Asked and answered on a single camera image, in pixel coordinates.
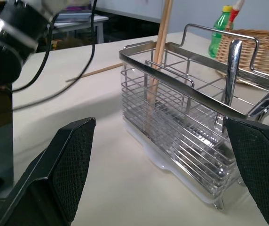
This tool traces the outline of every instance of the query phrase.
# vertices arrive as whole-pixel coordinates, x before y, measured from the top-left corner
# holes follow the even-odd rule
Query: chopstick
[[[165,1],[163,15],[162,15],[161,23],[159,26],[158,40],[157,40],[156,49],[155,49],[155,56],[153,59],[153,62],[157,63],[158,65],[162,64],[162,60],[163,60],[172,5],[173,5],[173,0]],[[157,92],[158,92],[158,80],[151,78],[149,82],[149,92],[147,94],[147,101],[151,105],[152,108],[154,108],[155,106],[155,99],[156,99],[155,95]]]
[[[81,76],[81,78],[85,78],[85,77],[88,77],[88,76],[91,76],[91,75],[94,75],[94,74],[98,74],[98,73],[101,73],[101,72],[105,72],[105,71],[108,71],[108,70],[111,70],[111,69],[114,69],[114,68],[117,68],[117,67],[121,67],[121,66],[123,66],[123,63],[108,66],[108,67],[105,67],[105,68],[102,68],[102,69],[99,69],[99,70],[96,70],[96,71],[93,71],[93,72],[90,72],[90,73],[83,74]],[[67,80],[65,82],[70,82],[70,81],[75,81],[75,80],[76,80],[76,78],[73,78],[73,79],[69,79],[69,80]]]

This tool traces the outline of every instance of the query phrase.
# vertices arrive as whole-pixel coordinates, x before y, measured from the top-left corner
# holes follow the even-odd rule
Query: white table
[[[104,35],[103,35],[103,23],[108,20],[107,16],[95,16],[94,17],[94,26],[96,27],[97,32],[97,43],[104,43]],[[91,27],[90,22],[83,23],[55,23],[55,26],[61,32],[71,32],[76,30],[82,30]]]
[[[180,42],[181,33],[168,35],[167,41]],[[125,45],[156,37],[104,43],[88,72],[120,62],[118,51]],[[207,55],[209,40],[188,34],[185,48]],[[41,99],[67,85],[86,64],[91,46],[50,53],[38,81],[24,92],[14,94],[14,105]],[[44,54],[29,59],[19,87],[35,74]],[[15,181],[62,126],[95,116],[97,126],[87,182],[73,226],[267,226],[246,188],[236,186],[243,195],[226,213],[202,203],[173,174],[153,165],[142,146],[123,126],[120,69],[86,77],[70,91],[48,103],[14,113]]]

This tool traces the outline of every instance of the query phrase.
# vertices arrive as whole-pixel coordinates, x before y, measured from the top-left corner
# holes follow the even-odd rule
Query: red object
[[[242,6],[244,4],[244,2],[245,2],[245,0],[238,0],[236,2],[236,4],[233,6],[233,9],[232,9],[232,11],[230,13],[230,17],[229,17],[230,22],[232,22],[232,23],[234,22],[236,16],[240,12],[240,10],[241,10],[241,8],[242,8]]]
[[[230,17],[229,17],[229,21],[231,21],[232,23],[234,22],[236,16],[238,15],[239,11],[233,10],[230,13]]]

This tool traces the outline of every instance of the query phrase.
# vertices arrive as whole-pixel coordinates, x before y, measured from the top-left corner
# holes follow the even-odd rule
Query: wire basket
[[[213,31],[189,24],[182,44],[190,26]],[[146,149],[154,150],[148,154],[153,162],[159,154],[164,159],[156,163],[159,167],[172,171],[204,202],[222,210],[225,190],[240,178],[224,118],[269,123],[269,110],[252,111],[269,92],[269,76],[240,70],[238,78],[252,82],[253,87],[238,84],[227,106],[221,102],[226,82],[215,70],[225,73],[228,66],[184,50],[182,44],[167,43],[157,69],[152,62],[155,42],[120,51],[125,63],[121,72],[123,115],[133,128],[130,132],[147,141],[141,142]],[[152,78],[159,81],[154,106],[147,100]]]
[[[261,72],[269,74],[269,31],[261,30],[233,30],[235,34],[242,34],[256,37],[260,41],[260,46],[254,61],[254,67]],[[228,60],[229,45],[234,37],[223,35],[216,55],[216,60],[226,63]],[[240,68],[250,70],[250,62],[255,49],[255,43],[250,40],[243,41],[243,50],[241,53]]]

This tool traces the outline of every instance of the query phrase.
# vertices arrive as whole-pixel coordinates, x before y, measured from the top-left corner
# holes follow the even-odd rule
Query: yellow bottle cap
[[[224,6],[224,7],[223,7],[222,11],[223,11],[224,13],[230,13],[230,12],[232,11],[232,9],[233,9],[232,6],[227,5],[227,6]]]

